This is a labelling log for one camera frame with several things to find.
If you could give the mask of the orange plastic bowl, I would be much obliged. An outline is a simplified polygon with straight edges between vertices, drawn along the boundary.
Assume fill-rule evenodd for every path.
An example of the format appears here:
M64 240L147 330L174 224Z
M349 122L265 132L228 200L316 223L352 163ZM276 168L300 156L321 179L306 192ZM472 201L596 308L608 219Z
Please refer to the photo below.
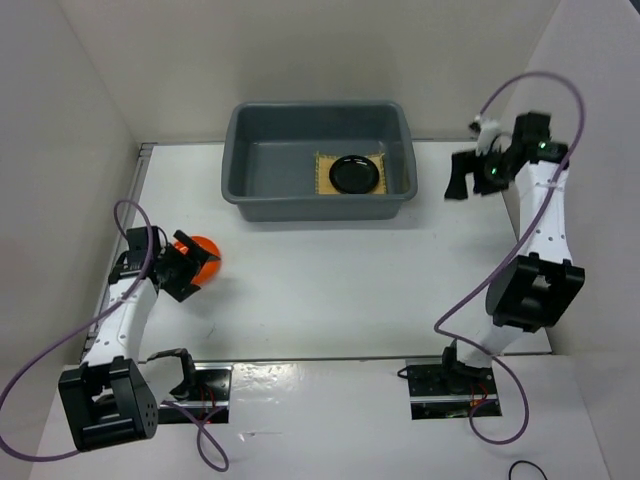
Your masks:
M204 250L217 257L217 260L208 261L194 277L192 283L196 286L202 287L213 280L218 274L222 266L222 255L216 243L211 239L198 235L192 236L192 239Z

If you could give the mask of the black round dish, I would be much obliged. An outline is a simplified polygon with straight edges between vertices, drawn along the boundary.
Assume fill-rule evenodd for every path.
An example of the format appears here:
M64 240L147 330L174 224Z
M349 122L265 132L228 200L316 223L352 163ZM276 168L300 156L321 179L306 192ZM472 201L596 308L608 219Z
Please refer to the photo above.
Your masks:
M328 177L341 194L369 194L380 182L380 171L368 157L346 155L332 163Z

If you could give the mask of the yellow woven bamboo mat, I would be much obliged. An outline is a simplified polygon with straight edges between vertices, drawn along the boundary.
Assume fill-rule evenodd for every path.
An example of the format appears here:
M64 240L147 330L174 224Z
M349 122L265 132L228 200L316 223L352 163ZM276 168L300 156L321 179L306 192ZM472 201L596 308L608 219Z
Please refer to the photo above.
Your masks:
M385 173L385 155L383 152L364 155L370 158L380 171L380 182L378 186L369 194L383 195L387 193L386 173ZM337 160L339 155L329 155L317 152L315 155L315 193L320 195L337 195L339 193L329 181L329 168L332 163Z

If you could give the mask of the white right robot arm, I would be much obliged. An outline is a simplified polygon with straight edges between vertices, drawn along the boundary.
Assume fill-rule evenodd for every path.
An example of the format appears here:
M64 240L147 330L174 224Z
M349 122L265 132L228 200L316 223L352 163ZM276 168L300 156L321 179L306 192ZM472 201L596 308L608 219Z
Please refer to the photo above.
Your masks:
M515 341L555 326L584 285L585 271L574 265L566 239L569 147L552 139L550 120L547 114L528 112L516 118L512 132L505 132L499 122L478 116L470 125L477 135L475 148L451 157L448 200L515 188L520 245L489 282L487 320L466 341L455 340L443 352L438 381L450 393L484 381L493 356ZM468 176L471 189L463 184Z

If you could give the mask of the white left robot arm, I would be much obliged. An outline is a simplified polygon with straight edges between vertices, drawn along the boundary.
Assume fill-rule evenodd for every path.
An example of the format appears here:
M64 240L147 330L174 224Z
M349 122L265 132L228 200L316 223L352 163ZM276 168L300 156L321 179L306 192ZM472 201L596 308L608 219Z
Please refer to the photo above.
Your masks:
M188 350L161 350L141 359L145 327L160 293L183 302L218 273L221 252L209 238L178 230L162 243L154 226L131 228L127 248L108 277L109 314L80 365L58 381L76 449L92 451L152 438L159 405L188 399L199 375Z

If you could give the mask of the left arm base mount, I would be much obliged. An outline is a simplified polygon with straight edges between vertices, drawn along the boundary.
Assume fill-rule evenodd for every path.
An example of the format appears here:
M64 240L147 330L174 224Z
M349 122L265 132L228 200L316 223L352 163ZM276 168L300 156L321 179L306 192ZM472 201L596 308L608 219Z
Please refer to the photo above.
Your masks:
M144 361L138 364L158 408L160 424L188 423L189 419L168 405L175 403L197 420L211 413L208 423L226 424L229 419L232 365L215 362L196 362L189 388L177 393L185 380L181 362L177 358Z

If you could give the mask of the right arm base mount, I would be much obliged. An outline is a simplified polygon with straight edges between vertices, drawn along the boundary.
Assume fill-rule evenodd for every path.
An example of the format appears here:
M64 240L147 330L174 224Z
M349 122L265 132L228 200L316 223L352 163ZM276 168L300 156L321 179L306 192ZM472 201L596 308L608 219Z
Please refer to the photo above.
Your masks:
M407 384L413 420L466 419L474 408L475 417L502 415L491 369L465 376L435 361L407 362L396 376Z

